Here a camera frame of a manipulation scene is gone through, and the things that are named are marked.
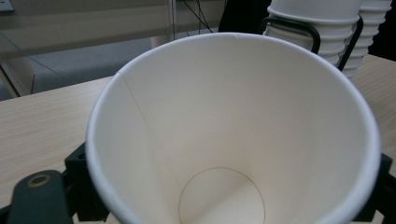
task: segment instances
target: gray floor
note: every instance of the gray floor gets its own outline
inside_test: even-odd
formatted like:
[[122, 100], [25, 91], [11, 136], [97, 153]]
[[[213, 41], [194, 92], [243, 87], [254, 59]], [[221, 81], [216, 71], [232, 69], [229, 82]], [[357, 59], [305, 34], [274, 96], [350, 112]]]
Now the gray floor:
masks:
[[[193, 31], [189, 35], [207, 34], [208, 31]], [[177, 39], [187, 33], [177, 34]], [[149, 38], [95, 46], [83, 49], [31, 56], [35, 71], [32, 93], [49, 91], [101, 77], [113, 76], [126, 63], [151, 49]], [[0, 80], [0, 101], [11, 99]]]

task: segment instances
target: wooden table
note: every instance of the wooden table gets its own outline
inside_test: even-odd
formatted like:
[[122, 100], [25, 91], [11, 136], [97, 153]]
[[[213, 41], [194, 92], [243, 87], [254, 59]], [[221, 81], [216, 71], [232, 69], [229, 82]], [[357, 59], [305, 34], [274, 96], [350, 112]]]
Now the wooden table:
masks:
[[[92, 106], [109, 80], [0, 102], [0, 207], [9, 204], [14, 186], [25, 176], [64, 170], [64, 158], [84, 142]], [[395, 160], [396, 63], [367, 55], [352, 81], [375, 114], [383, 152]], [[110, 217], [107, 223], [117, 221]]]

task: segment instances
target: stacked cup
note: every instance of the stacked cup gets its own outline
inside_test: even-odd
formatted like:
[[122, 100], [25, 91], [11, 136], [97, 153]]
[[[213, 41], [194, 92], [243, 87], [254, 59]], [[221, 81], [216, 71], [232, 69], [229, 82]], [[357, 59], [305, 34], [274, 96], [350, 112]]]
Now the stacked cup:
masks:
[[[339, 62], [339, 54], [345, 49], [346, 39], [353, 34], [353, 24], [359, 19], [362, 0], [273, 0], [267, 8], [270, 16], [303, 21], [318, 30], [320, 48], [318, 55], [333, 65]], [[308, 35], [295, 34], [290, 28], [271, 25], [265, 35], [284, 39], [306, 49], [313, 40]]]
[[391, 0], [362, 1], [359, 14], [363, 18], [364, 25], [361, 36], [343, 70], [347, 77], [354, 77], [358, 73], [358, 67], [361, 65], [363, 56], [369, 52], [368, 48], [374, 43], [373, 37], [379, 33], [378, 26], [385, 21], [385, 15], [391, 10], [391, 2]]

